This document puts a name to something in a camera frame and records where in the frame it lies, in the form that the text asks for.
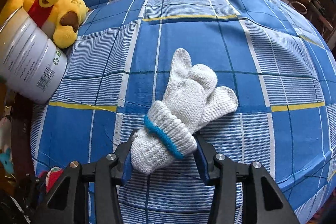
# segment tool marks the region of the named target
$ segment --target glove cuff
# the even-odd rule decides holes
[[[196,140],[188,128],[163,102],[155,101],[143,120],[175,158],[182,159],[197,149]]]

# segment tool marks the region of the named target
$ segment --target glove thumb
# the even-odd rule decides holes
[[[226,86],[215,88],[207,98],[202,118],[196,128],[200,130],[209,122],[236,111],[238,99],[234,91]]]

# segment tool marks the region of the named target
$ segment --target red plush toy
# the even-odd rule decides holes
[[[45,180],[46,192],[50,191],[50,189],[53,187],[54,183],[61,176],[62,173],[63,169],[57,166],[50,169]]]

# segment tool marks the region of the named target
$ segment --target stuffed animal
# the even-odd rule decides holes
[[[53,187],[56,180],[58,180],[58,178],[62,175],[62,173],[63,173],[63,169],[57,166],[49,170],[46,180],[45,180],[45,186],[46,186],[47,193],[50,191],[50,189]]]
[[[14,168],[11,157],[11,118],[5,116],[0,121],[0,162],[5,171],[9,174],[14,174]]]
[[[79,25],[89,11],[83,0],[7,0],[0,25],[21,6],[59,48],[75,42]]]
[[[11,149],[9,147],[4,153],[0,154],[0,162],[7,173],[14,174],[14,166],[11,160]]]

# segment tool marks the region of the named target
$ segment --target barcode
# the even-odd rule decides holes
[[[46,67],[43,72],[43,75],[41,76],[39,82],[37,83],[37,86],[40,89],[45,90],[49,85],[50,81],[52,80],[54,74],[55,72],[53,70],[51,70],[49,67]]]

